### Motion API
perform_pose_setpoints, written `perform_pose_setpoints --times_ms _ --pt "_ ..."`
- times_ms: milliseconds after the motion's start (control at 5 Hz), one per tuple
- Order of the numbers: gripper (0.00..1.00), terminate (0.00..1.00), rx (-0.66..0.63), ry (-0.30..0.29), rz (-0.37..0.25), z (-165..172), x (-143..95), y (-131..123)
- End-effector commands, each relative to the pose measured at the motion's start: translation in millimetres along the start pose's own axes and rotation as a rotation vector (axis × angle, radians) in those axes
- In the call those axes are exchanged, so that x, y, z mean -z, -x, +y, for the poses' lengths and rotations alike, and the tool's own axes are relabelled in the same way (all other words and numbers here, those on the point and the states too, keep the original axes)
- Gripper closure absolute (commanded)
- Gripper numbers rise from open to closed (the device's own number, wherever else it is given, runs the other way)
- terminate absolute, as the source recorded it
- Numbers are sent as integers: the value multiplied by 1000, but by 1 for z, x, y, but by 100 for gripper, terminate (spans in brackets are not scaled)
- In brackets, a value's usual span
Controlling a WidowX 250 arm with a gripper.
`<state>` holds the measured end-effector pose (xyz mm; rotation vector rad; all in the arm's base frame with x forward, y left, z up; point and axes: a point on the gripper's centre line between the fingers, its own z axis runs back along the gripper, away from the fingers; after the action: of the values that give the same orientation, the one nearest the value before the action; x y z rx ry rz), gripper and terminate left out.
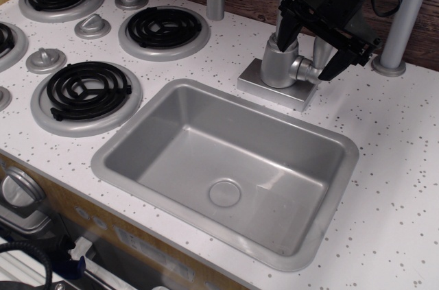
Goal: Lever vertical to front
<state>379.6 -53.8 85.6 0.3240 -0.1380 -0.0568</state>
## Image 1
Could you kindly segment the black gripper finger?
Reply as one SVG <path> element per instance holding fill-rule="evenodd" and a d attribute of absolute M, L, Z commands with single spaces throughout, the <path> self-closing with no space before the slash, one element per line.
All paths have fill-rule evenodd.
<path fill-rule="evenodd" d="M 302 19 L 295 10 L 281 8 L 281 23 L 278 29 L 277 46 L 281 52 L 286 52 L 287 48 L 297 39 L 302 27 Z"/>
<path fill-rule="evenodd" d="M 331 81 L 356 60 L 357 54 L 351 50 L 338 50 L 319 74 L 321 81 Z"/>

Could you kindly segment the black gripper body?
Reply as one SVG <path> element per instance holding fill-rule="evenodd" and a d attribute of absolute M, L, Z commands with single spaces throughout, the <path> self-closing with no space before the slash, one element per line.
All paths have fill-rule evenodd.
<path fill-rule="evenodd" d="M 366 0 L 282 0 L 279 10 L 295 10 L 303 27 L 337 50 L 357 54 L 352 64 L 364 66 L 381 47 L 381 39 L 367 24 L 362 7 Z"/>

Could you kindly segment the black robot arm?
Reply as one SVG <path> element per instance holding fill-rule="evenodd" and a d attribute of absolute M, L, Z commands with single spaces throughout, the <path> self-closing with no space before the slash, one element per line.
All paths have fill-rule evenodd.
<path fill-rule="evenodd" d="M 365 65 L 383 41 L 367 24 L 362 6 L 366 0 L 282 0 L 277 46 L 281 51 L 297 39 L 302 28 L 335 48 L 336 54 L 322 65 L 313 65 L 308 82 L 330 81 L 350 65 Z"/>

